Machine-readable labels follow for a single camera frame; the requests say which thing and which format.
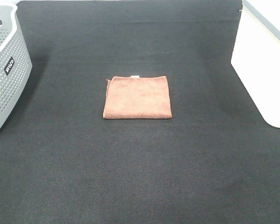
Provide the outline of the brown towel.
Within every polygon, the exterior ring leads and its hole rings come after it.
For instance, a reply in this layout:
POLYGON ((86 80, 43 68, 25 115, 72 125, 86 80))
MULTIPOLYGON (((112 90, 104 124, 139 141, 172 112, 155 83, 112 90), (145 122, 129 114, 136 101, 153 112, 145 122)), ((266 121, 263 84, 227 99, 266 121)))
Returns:
POLYGON ((118 77, 107 81, 104 119, 171 119, 168 80, 118 77))

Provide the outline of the black table mat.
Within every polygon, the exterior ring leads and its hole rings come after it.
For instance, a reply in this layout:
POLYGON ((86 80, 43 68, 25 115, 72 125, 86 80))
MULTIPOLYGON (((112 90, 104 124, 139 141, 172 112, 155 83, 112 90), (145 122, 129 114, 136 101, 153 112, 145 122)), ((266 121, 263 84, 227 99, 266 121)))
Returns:
POLYGON ((33 69, 0 130, 0 224, 280 224, 280 129, 231 66, 239 0, 23 1, 33 69), (106 120, 166 76, 172 119, 106 120))

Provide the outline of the white plastic storage bin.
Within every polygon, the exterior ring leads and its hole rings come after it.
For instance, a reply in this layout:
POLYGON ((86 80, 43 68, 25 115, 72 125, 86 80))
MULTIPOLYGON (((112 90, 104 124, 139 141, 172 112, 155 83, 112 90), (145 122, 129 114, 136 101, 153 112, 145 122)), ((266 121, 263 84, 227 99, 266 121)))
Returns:
POLYGON ((280 0, 244 0, 231 64, 264 121, 280 128, 280 0))

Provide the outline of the grey perforated laundry basket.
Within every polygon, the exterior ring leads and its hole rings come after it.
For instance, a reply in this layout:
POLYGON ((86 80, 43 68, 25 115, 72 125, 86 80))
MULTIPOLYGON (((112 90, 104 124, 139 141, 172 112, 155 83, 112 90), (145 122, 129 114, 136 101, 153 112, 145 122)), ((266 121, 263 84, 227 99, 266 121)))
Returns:
POLYGON ((19 100, 32 62, 15 4, 0 4, 0 129, 19 100))

